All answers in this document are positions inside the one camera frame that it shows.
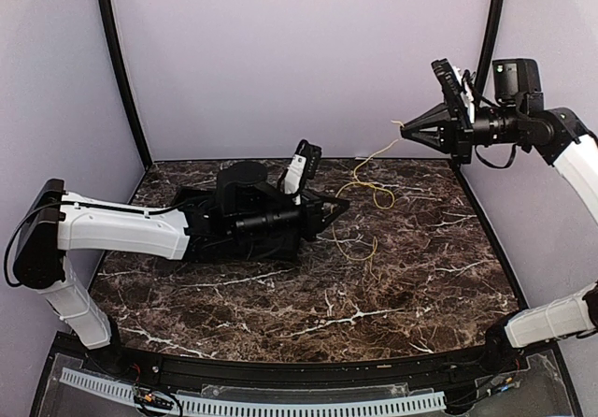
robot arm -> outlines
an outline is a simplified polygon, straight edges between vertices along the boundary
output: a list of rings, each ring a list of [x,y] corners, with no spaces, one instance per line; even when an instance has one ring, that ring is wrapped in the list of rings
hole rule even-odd
[[[264,165],[240,162],[218,173],[215,191],[183,188],[170,208],[95,200],[66,192],[62,180],[49,180],[8,244],[7,282],[43,295],[88,349],[115,352],[118,328],[78,280],[68,251],[138,252],[191,263],[292,259],[300,239],[315,240],[349,208],[345,199],[305,189],[320,157],[321,148],[303,140],[278,187],[267,183]],[[13,283],[7,259],[17,235]]]
[[[492,66],[497,104],[474,90],[467,71],[462,75],[446,59],[433,62],[445,101],[408,122],[402,128],[403,137],[449,154],[457,165],[471,163],[472,149],[478,145],[513,144],[509,163],[501,167],[512,163],[517,147],[526,152],[536,149],[573,187],[598,224],[595,135],[570,109],[544,109],[534,60],[497,60]],[[490,106],[482,107],[482,101]],[[597,328],[598,283],[592,283],[565,298],[515,313],[493,325],[486,333],[483,364],[496,370],[501,358],[515,349],[552,338],[589,336]]]

black enclosure edge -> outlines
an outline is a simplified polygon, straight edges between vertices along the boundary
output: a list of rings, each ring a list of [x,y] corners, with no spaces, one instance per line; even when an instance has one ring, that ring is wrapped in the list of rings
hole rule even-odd
[[[289,155],[286,157],[240,157],[240,158],[191,158],[186,159],[183,158],[181,160],[154,160],[154,164],[156,163],[192,163],[192,162],[242,162],[245,160],[249,161],[260,161],[260,160],[282,160],[282,161],[290,161],[292,159],[293,154],[289,152]],[[324,157],[322,156],[322,160],[350,160],[350,161],[358,161],[361,162],[365,160],[367,157]],[[442,161],[450,159],[447,157],[376,157],[376,160],[429,160],[429,161]]]
[[[160,373],[143,375],[141,381],[162,390],[175,393],[177,390],[199,391],[204,385],[230,385],[240,387],[257,387],[268,389],[321,389],[364,387],[372,385],[388,385],[407,383],[411,391],[434,388],[444,391],[450,399],[462,396],[463,393],[475,389],[477,378],[488,375],[479,367],[465,367],[461,372],[449,372],[442,368],[447,361],[460,362],[478,359],[482,347],[472,347],[454,352],[443,352],[432,355],[395,358],[390,360],[340,363],[340,364],[267,364],[249,362],[230,362],[205,360],[187,356],[175,356],[145,352],[136,349],[125,349],[125,353],[135,360],[142,370],[148,371],[152,366],[160,367]],[[576,417],[582,417],[581,407],[569,377],[562,353],[556,342],[539,344],[525,349],[522,368],[526,368],[525,356],[552,350],[561,371],[567,397]],[[57,354],[64,354],[83,361],[83,368],[104,374],[85,356],[85,348],[78,338],[66,333],[57,332],[46,364],[41,373],[36,389],[35,399],[30,417],[37,417],[43,402],[51,368]],[[279,379],[289,379],[287,383]]]
[[[114,22],[114,11],[112,10],[112,3],[110,0],[98,0],[100,6],[100,14],[102,15],[102,23],[104,24],[104,34],[106,35],[106,43],[108,45],[108,52],[110,53],[110,60],[112,61],[112,68],[114,69],[114,77],[116,78],[121,93],[122,105],[124,112],[127,115],[127,121],[137,146],[137,152],[143,166],[148,169],[152,165],[150,149],[148,142],[143,135],[139,115],[133,100],[133,93],[129,78],[124,66],[122,58],[121,44],[119,43],[119,36],[116,30],[116,23]]]
[[[504,0],[490,0],[488,21],[486,22],[486,31],[484,33],[481,53],[479,54],[474,84],[480,94],[484,94],[484,88],[486,87],[486,80],[488,79],[488,72],[490,71],[490,64],[496,44],[496,36],[498,35],[498,25],[501,20],[501,12],[503,11],[503,2]]]

yellow cable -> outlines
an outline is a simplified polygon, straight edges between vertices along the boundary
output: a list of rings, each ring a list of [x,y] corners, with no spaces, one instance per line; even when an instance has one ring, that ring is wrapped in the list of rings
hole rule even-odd
[[[400,121],[392,121],[393,124],[398,124],[399,127],[403,127],[403,123]],[[391,209],[392,207],[394,207],[394,203],[396,202],[396,198],[394,196],[394,193],[389,190],[388,188],[384,188],[381,186],[377,186],[376,184],[370,182],[370,181],[361,181],[357,175],[357,171],[362,167],[367,165],[374,157],[380,155],[381,153],[384,153],[386,151],[388,151],[390,148],[392,148],[392,146],[394,146],[397,142],[399,141],[399,138],[395,139],[391,144],[389,144],[387,147],[374,152],[373,154],[371,154],[369,157],[367,157],[365,160],[363,160],[361,163],[359,163],[357,166],[355,166],[355,168],[352,171],[352,177],[353,177],[353,181],[350,181],[349,183],[344,184],[343,186],[340,187],[340,189],[336,192],[336,197],[339,197],[340,194],[345,191],[345,189],[347,189],[350,186],[363,186],[365,188],[371,188],[372,190],[374,190],[372,192],[372,196],[374,198],[374,204],[376,205],[376,207],[378,207],[379,209]],[[391,203],[388,206],[381,206],[378,201],[377,201],[377,192],[382,192],[385,194],[388,194],[391,197]],[[369,255],[365,256],[364,258],[356,258],[354,256],[349,255],[348,253],[345,252],[345,250],[343,249],[343,247],[340,245],[340,242],[338,241],[338,238],[336,237],[336,231],[335,231],[335,226],[332,226],[332,231],[333,231],[333,240],[336,243],[336,247],[340,250],[340,252],[345,256],[345,258],[347,258],[350,261],[370,261],[372,258],[374,258],[374,255],[376,254],[376,250],[377,250],[377,237],[374,237],[372,239],[372,251],[370,252]]]

curved black pole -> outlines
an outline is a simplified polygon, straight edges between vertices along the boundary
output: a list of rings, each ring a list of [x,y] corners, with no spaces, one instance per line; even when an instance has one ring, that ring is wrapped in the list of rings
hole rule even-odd
[[[151,160],[148,142],[143,135],[143,129],[141,128],[141,122],[139,121],[139,115],[137,114],[135,101],[133,100],[133,94],[131,93],[131,86],[129,85],[129,78],[127,77],[127,72],[124,67],[121,44],[119,43],[119,36],[116,32],[116,23],[114,22],[112,3],[110,0],[98,0],[98,3],[100,6],[100,14],[102,15],[102,23],[104,24],[108,52],[110,53],[110,59],[112,60],[112,68],[114,69],[114,76],[119,86],[119,92],[121,93],[124,111],[127,115],[129,127],[131,127],[131,133],[133,134],[139,157],[141,158],[143,166],[147,169],[153,162]]]
[[[501,20],[501,12],[503,10],[504,0],[491,0],[490,9],[488,11],[488,21],[486,22],[486,33],[484,34],[484,42],[482,43],[482,51],[479,54],[479,62],[476,70],[476,81],[474,87],[480,93],[484,93],[486,87],[486,80],[488,79],[488,72],[490,71],[490,64],[492,62],[492,55],[494,53],[494,45],[496,44],[496,36],[498,35],[498,24]]]

brown marble tabletop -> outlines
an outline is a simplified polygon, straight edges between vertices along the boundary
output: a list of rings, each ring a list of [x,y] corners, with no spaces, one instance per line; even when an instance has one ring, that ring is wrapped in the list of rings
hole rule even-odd
[[[227,162],[155,164],[133,204],[166,206],[180,186],[210,189]],[[266,162],[276,181],[288,161]],[[322,160],[307,186],[334,195],[354,160]],[[348,188],[350,210],[303,241],[296,262],[194,265],[111,252],[92,297],[125,345],[187,356],[258,362],[339,362],[445,352],[483,343],[486,328],[517,309],[490,242],[446,161],[375,160]],[[388,197],[379,196],[381,205]]]

